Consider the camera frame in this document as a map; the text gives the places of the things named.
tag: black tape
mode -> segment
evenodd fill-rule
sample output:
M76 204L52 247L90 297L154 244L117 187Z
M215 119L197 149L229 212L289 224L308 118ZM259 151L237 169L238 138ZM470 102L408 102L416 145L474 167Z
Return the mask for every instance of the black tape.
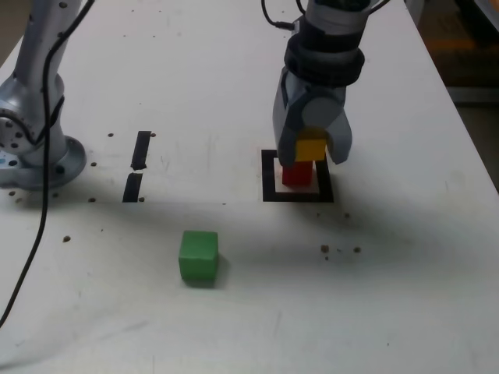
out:
M147 151L149 150L150 134L151 131L139 131L137 134L132 164L130 165L134 171L147 168L146 159Z
M137 203L139 201L140 184L142 174L131 173L126 179L125 192L123 193L124 203Z
M327 161L316 161L315 168L319 193L276 192L274 159L278 158L276 150L262 150L262 191L263 200L275 203L333 203L333 189Z

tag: black square marking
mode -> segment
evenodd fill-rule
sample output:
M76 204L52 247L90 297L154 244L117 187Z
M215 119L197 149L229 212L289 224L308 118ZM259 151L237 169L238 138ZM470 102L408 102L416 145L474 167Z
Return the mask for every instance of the black square marking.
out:
M333 203L333 189L327 161L316 161L315 168L319 193L276 192L274 159L278 157L276 150L262 150L262 189L264 201L276 203Z

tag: yellow block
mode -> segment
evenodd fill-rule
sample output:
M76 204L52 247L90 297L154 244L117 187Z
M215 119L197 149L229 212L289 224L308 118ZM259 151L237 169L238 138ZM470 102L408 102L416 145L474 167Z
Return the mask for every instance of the yellow block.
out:
M326 156L326 139L296 140L296 162L322 161Z

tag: stacked blocks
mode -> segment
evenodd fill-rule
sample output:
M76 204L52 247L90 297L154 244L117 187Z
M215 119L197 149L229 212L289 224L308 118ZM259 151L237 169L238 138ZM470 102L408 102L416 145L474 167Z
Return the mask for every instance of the stacked blocks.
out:
M295 163L282 169L282 184L308 186L312 183L313 162L326 157L327 134L323 129L313 127L302 130L296 140Z

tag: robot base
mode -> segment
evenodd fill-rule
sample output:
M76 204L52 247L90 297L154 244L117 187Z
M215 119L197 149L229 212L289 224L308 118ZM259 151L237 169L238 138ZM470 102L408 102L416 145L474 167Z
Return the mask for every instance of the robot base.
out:
M71 182L82 172L87 163L83 145L70 136L66 136L65 141L67 152L59 161L49 165L50 189ZM0 188L41 191L43 188L43 169L29 165L13 154L0 152Z

